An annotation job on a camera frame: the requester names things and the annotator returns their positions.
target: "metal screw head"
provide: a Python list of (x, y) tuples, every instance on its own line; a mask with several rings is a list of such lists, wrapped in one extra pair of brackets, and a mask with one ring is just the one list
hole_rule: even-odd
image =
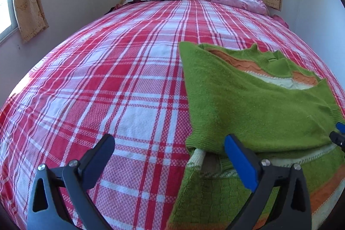
[(78, 160), (71, 160), (69, 161), (68, 165), (70, 167), (75, 167), (76, 165), (78, 165)]
[(271, 162), (268, 159), (262, 159), (261, 160), (261, 165), (264, 167), (267, 167), (271, 164)]
[(294, 164), (294, 169), (299, 171), (301, 169), (301, 165), (300, 164)]
[(40, 164), (38, 165), (38, 168), (37, 168), (39, 171), (43, 171), (45, 169), (45, 164)]

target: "knit sweater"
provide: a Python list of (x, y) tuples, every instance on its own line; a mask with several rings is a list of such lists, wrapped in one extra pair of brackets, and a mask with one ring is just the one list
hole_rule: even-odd
[(247, 200), (225, 155), (230, 133), (275, 165), (300, 163), (311, 194), (339, 172), (344, 154), (328, 135), (343, 115), (325, 79), (256, 45), (237, 51), (181, 42), (179, 50), (193, 132), (168, 229), (225, 229)]

